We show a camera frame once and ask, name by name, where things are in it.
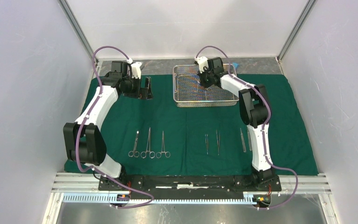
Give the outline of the blue small block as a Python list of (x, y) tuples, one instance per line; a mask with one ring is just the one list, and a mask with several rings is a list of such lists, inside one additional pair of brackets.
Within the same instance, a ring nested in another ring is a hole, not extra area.
[(237, 69), (239, 67), (239, 65), (237, 63), (232, 63), (232, 66)]

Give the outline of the pointed steel tweezers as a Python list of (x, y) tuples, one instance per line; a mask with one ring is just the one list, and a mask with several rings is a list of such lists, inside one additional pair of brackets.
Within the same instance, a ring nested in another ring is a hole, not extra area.
[(216, 130), (217, 153), (220, 155), (220, 131)]

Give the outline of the steel scalpel handle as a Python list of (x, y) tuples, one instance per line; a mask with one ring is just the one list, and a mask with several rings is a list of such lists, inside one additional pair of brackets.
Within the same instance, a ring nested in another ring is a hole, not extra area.
[(247, 129), (247, 135), (248, 135), (249, 150), (252, 151), (252, 140), (251, 140), (251, 134), (250, 134), (250, 130), (249, 130), (249, 129)]

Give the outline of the steel forceps with ring handles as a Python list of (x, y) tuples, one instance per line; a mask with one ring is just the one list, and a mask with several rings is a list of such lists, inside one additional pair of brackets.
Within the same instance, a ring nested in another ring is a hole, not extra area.
[(146, 150), (142, 151), (140, 153), (140, 156), (142, 159), (145, 159), (146, 157), (153, 159), (156, 157), (156, 153), (154, 151), (152, 151), (152, 149), (151, 149), (151, 128), (149, 128), (149, 130), (148, 130)]

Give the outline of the green surgical cloth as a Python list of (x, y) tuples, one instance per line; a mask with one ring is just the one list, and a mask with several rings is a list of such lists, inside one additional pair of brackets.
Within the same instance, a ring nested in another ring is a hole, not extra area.
[[(317, 175), (318, 169), (304, 121), (287, 79), (277, 74), (242, 74), (241, 79), (263, 84), (272, 111), (268, 139), (270, 156), (280, 175)], [(107, 114), (101, 134), (108, 155), (130, 175), (248, 175), (252, 153), (243, 152), (240, 128), (247, 141), (246, 126), (237, 105), (224, 107), (177, 107), (172, 76), (151, 78), (153, 99), (120, 97)], [(151, 149), (161, 150), (162, 132), (170, 158), (129, 157), (136, 132), (137, 151), (146, 150), (151, 128)], [(220, 155), (216, 130), (220, 131)], [(208, 134), (209, 155), (205, 134)]]

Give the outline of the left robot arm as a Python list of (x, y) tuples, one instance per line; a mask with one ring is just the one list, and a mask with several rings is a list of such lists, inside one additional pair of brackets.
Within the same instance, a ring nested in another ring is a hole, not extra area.
[(75, 122), (66, 123), (63, 136), (68, 160), (75, 162), (80, 171), (89, 169), (109, 179), (116, 190), (123, 190), (128, 185), (124, 167), (107, 154), (107, 146), (101, 134), (103, 122), (120, 96), (149, 100), (151, 78), (146, 77), (142, 83), (141, 62), (113, 61), (111, 70), (105, 76), (97, 76), (99, 86), (92, 100)]

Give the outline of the metal mesh instrument tray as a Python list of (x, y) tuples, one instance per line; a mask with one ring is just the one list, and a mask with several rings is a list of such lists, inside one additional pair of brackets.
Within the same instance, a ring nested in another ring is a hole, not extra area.
[(173, 67), (173, 99), (178, 107), (234, 106), (238, 97), (218, 86), (205, 91), (197, 75), (198, 65), (176, 65)]

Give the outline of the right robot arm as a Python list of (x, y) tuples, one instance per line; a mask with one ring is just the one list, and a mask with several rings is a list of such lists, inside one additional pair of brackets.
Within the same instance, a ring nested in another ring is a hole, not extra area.
[(219, 57), (195, 58), (201, 86), (218, 86), (238, 97), (240, 117), (248, 128), (252, 148), (251, 186), (263, 190), (275, 177), (269, 153), (268, 129), (271, 117), (268, 96), (264, 85), (250, 84), (224, 70)]

